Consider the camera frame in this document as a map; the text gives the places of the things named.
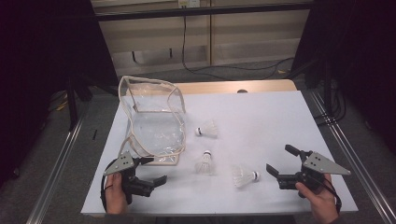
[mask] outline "clear plastic bag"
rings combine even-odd
[[[129,120],[120,153],[129,148],[138,157],[153,157],[151,164],[176,164],[186,146],[180,89],[158,79],[122,77],[119,97]]]

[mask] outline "wire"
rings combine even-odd
[[[106,170],[107,170],[108,167],[110,167],[116,160],[117,160],[117,159],[111,161],[111,162],[108,164],[108,166],[106,167]],[[107,187],[105,188],[105,178],[106,178],[106,176],[103,175],[103,176],[102,176],[101,185],[100,185],[100,198],[101,198],[101,200],[102,200],[102,205],[103,205],[103,207],[105,208],[105,211],[107,211],[107,204],[106,204],[106,189],[107,189]]]
[[[319,119],[320,117],[324,118],[326,116],[331,116],[332,119],[327,120],[325,122],[321,122],[318,123],[318,126],[323,126],[323,125],[331,125],[334,123],[339,122],[340,120],[342,120],[346,114],[347,114],[347,100],[345,98],[345,95],[340,91],[340,89],[337,87],[337,89],[335,90],[335,94],[334,94],[334,100],[333,100],[333,105],[332,107],[335,108],[331,114],[328,114],[327,112],[325,112],[324,114],[321,114],[319,116],[315,116],[314,119]]]
[[[269,77],[272,77],[272,76],[276,73],[276,70],[277,70],[277,68],[279,67],[280,64],[282,64],[282,63],[284,63],[284,62],[286,62],[286,61],[289,61],[289,60],[293,60],[293,59],[294,59],[293,57],[290,57],[290,58],[287,58],[287,59],[283,59],[283,60],[281,60],[281,61],[279,61],[278,63],[275,63],[275,64],[273,64],[273,65],[266,66],[266,67],[260,67],[260,68],[246,68],[246,67],[238,67],[238,66],[231,66],[231,65],[227,65],[227,66],[225,66],[225,65],[216,65],[216,66],[206,66],[206,67],[197,68],[197,69],[190,69],[189,67],[187,67],[186,62],[185,62],[185,53],[184,53],[184,52],[185,52],[185,45],[186,45],[187,22],[186,22],[186,17],[183,17],[183,19],[184,19],[184,32],[183,32],[183,47],[182,47],[182,51],[181,51],[181,62],[182,62],[182,64],[183,64],[183,67],[184,67],[187,71],[189,71],[189,72],[191,72],[191,73],[193,73],[193,74],[196,74],[196,75],[204,75],[204,76],[210,76],[210,77],[216,77],[216,78],[219,78],[219,79],[224,79],[224,80],[233,81],[232,79],[229,79],[229,78],[226,78],[226,77],[219,77],[219,76],[216,76],[216,75],[213,75],[213,74],[198,73],[198,72],[199,72],[199,71],[202,71],[202,70],[209,69],[209,68],[231,68],[231,69],[240,69],[240,70],[247,70],[247,71],[260,71],[260,70],[270,69],[270,68],[273,68],[273,67],[274,67],[275,69],[274,69],[274,71],[272,72],[271,75],[262,78],[262,79],[267,79],[267,78],[269,78]]]
[[[342,203],[340,197],[338,196],[337,191],[335,191],[335,188],[334,188],[334,186],[332,185],[332,182],[330,182],[328,179],[324,178],[324,179],[327,181],[327,183],[329,183],[330,186],[332,187],[332,188],[329,188],[329,186],[327,186],[327,185],[325,185],[324,183],[318,181],[318,180],[315,179],[314,177],[312,177],[312,176],[310,176],[310,175],[309,175],[308,177],[309,177],[310,179],[314,180],[315,182],[319,183],[323,188],[325,188],[326,190],[328,190],[328,191],[335,197],[335,209],[337,210],[337,213],[340,214],[340,210],[341,210],[341,207],[342,207],[343,203]]]

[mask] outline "metal rail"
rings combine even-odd
[[[136,12],[97,13],[95,15],[61,16],[55,18],[46,18],[46,20],[47,21],[59,21],[59,20],[61,21],[64,20],[123,21],[123,20],[167,18],[167,17],[236,14],[236,13],[249,13],[249,12],[305,10],[315,7],[328,7],[334,4],[339,4],[339,3],[338,1],[310,1],[310,2],[300,2],[300,3],[264,4],[264,5],[234,6],[234,7],[172,8],[172,9],[136,11]]]
[[[64,171],[64,167],[67,162],[67,158],[69,157],[70,152],[73,149],[73,145],[78,137],[78,133],[81,128],[82,121],[87,114],[89,104],[90,103],[83,104],[80,111],[79,120],[74,129],[67,135],[64,146],[62,147],[61,153],[59,154],[58,160],[55,162],[55,165],[49,175],[47,183],[41,191],[41,194],[38,197],[37,201],[35,202],[35,207],[33,208],[26,224],[39,224],[43,221],[44,215],[46,215],[47,209],[50,205],[52,196],[56,190],[59,180],[61,179],[62,172]]]
[[[311,97],[317,105],[319,111],[322,114],[326,114],[324,102],[319,93],[317,91],[312,91]],[[396,223],[396,216],[393,208],[390,206],[387,198],[382,193],[382,190],[378,187],[378,185],[371,178],[370,174],[367,172],[363,163],[359,159],[359,156],[356,154],[355,149],[352,147],[352,145],[350,145],[347,137],[344,135],[338,123],[334,120],[333,117],[330,116],[325,116],[325,120],[329,123],[328,127],[332,131],[335,140],[346,155],[347,160],[355,171],[356,176],[361,181],[361,184],[368,193],[375,208],[378,210],[379,215],[382,217],[385,223]]]

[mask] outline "human hand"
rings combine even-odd
[[[108,214],[125,214],[127,202],[121,187],[120,173],[107,176],[106,181],[106,207]]]
[[[332,177],[329,174],[325,174],[324,177],[332,182]],[[324,183],[330,189],[332,188],[327,181]],[[338,218],[334,196],[328,190],[322,188],[318,194],[315,194],[300,182],[296,183],[296,188],[311,202],[312,214],[319,223],[331,223]]]

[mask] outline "white paper sheet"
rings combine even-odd
[[[188,94],[186,104],[186,151],[177,166],[139,166],[136,176],[152,180],[168,175],[167,183],[149,198],[133,196],[130,213],[142,216],[272,215],[309,212],[306,199],[297,190],[279,189],[276,179],[265,171],[266,163],[281,174],[301,169],[299,158],[284,148],[317,151],[333,160],[299,91],[263,93]],[[194,129],[213,119],[217,139],[198,137]],[[106,146],[81,213],[101,216],[100,182],[106,166],[114,160],[125,137],[127,117],[119,107]],[[198,175],[194,164],[205,150],[212,151],[216,173]],[[261,174],[257,183],[242,189],[233,185],[231,165],[242,165]],[[341,211],[358,208],[340,175],[332,175]]]

